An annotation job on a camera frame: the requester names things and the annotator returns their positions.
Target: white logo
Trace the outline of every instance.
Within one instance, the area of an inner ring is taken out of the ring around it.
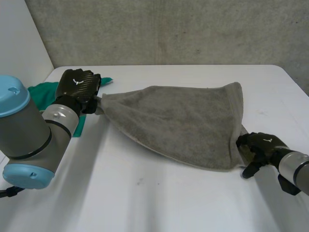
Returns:
[[[270,143],[271,143],[271,141],[272,141],[272,139],[269,139],[269,140],[263,139],[263,140],[266,141],[266,142],[270,142]]]
[[[73,79],[73,81],[74,81],[74,83],[75,83],[76,85],[78,85],[78,84],[84,82],[84,81],[78,82],[78,81],[76,81],[75,79]]]

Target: gray concrete wall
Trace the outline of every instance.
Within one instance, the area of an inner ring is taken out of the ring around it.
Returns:
[[[309,94],[309,0],[26,0],[55,67],[275,64]]]

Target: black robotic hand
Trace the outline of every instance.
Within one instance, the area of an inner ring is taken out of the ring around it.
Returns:
[[[80,112],[92,114],[98,106],[96,96],[100,84],[100,74],[93,74],[90,70],[68,69],[60,79],[53,104],[68,104],[78,115]]]
[[[277,136],[264,133],[250,133],[240,136],[236,141],[237,147],[248,146],[254,153],[252,162],[245,168],[242,177],[248,179],[254,176],[262,166],[267,164],[273,165],[279,171],[279,164],[282,158],[292,153],[287,145]],[[280,186],[283,191],[296,195],[300,190],[285,179],[281,174],[278,176]]]

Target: black cable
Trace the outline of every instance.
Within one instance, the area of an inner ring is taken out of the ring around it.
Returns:
[[[16,186],[9,187],[6,190],[0,190],[0,198],[16,196],[22,190],[24,190],[24,188],[20,188]]]

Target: black ring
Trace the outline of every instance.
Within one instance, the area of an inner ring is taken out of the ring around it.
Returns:
[[[297,175],[298,175],[300,169],[302,169],[302,167],[304,167],[304,166],[305,166],[306,164],[308,164],[308,163],[309,163],[309,160],[306,161],[306,162],[304,162],[304,163],[302,163],[301,165],[298,166],[298,168],[296,168],[296,170],[295,170],[295,172],[294,172],[294,175],[293,175],[293,181],[294,181],[294,184],[295,184],[295,185],[296,185],[296,178],[297,178]]]
[[[11,156],[7,156],[10,160],[23,160],[23,159],[27,159],[27,158],[30,158],[36,154],[38,154],[39,152],[43,151],[47,145],[49,145],[50,141],[52,140],[52,137],[53,137],[53,134],[52,134],[52,131],[50,130],[49,128],[49,136],[48,136],[48,139],[46,140],[46,142],[38,149],[36,149],[35,151],[32,151],[26,155],[23,155],[23,156],[18,156],[18,157],[11,157]]]
[[[45,120],[45,122],[61,127],[69,135],[70,139],[72,138],[72,135],[69,129],[63,126],[61,123],[53,121],[53,120]]]

